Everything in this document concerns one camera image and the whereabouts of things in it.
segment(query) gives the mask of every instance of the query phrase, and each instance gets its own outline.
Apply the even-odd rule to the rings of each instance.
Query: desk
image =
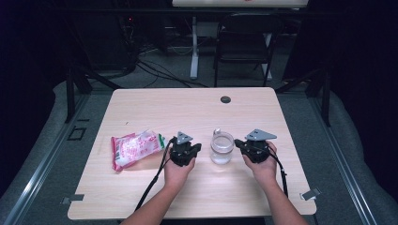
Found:
[[[173,0],[177,8],[306,8],[309,0]],[[192,18],[191,79],[197,79],[199,53],[197,49],[197,22]],[[268,65],[262,65],[264,73]]]
[[[221,97],[231,98],[221,103]],[[255,128],[277,135],[273,140],[287,175],[290,201],[302,215],[316,211],[314,200],[299,194],[310,190],[295,145],[273,89],[172,88],[119,89],[114,91],[99,128],[76,194],[70,219],[121,219],[128,217],[156,174],[161,153],[146,157],[129,169],[112,169],[111,137],[152,129],[171,139],[182,131],[201,143],[195,168],[170,206],[166,218],[233,218],[270,215],[267,198],[235,147],[228,164],[210,159],[210,141],[215,128],[244,137]],[[277,180],[282,187],[281,175]],[[146,201],[163,186],[163,172]]]

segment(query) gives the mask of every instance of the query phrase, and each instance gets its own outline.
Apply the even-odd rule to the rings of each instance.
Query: person's right hand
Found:
[[[272,142],[268,142],[269,147],[275,152],[276,154],[276,147]],[[255,180],[260,184],[269,184],[276,182],[276,160],[273,157],[268,157],[267,160],[260,162],[260,163],[252,163],[250,159],[243,156],[243,160],[245,161],[246,165],[252,169],[253,175]]]

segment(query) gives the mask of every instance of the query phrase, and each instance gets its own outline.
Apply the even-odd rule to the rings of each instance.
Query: table leg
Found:
[[[196,33],[196,17],[192,17],[192,62],[191,62],[191,79],[198,78],[198,37]]]
[[[267,43],[267,46],[268,46],[269,42],[271,41],[271,34],[264,34],[264,38],[266,39],[266,43]],[[261,68],[263,69],[264,76],[266,76],[267,67],[268,67],[268,64],[262,64],[261,65]],[[271,70],[269,70],[269,72],[268,72],[267,81],[268,82],[272,81]]]

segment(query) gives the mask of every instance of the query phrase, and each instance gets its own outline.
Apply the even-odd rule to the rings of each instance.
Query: pink package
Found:
[[[122,138],[112,137],[113,166],[123,171],[136,161],[164,149],[164,138],[151,130],[129,134]]]

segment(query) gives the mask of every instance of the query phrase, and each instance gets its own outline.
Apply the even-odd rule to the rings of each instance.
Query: glass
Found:
[[[231,160],[232,150],[234,150],[234,138],[231,134],[219,128],[215,129],[210,145],[210,158],[214,163],[223,165]]]

